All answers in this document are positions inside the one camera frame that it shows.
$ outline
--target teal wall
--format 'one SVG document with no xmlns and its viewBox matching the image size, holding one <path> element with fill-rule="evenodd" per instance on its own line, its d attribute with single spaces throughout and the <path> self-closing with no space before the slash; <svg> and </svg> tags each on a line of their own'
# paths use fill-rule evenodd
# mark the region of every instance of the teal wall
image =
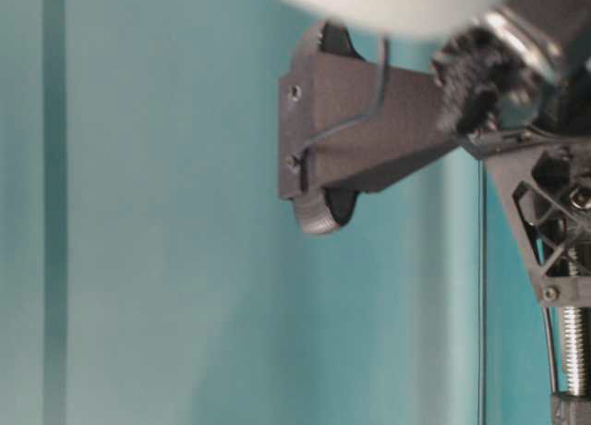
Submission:
<svg viewBox="0 0 591 425">
<path fill-rule="evenodd" d="M 0 14 L 2 423 L 475 423 L 476 162 L 364 196 L 333 237 L 275 197 L 276 79 L 314 18 Z M 393 63 L 431 48 L 396 42 Z"/>
<path fill-rule="evenodd" d="M 541 311 L 491 183 L 487 225 L 488 423 L 549 424 L 549 370 Z"/>
</svg>

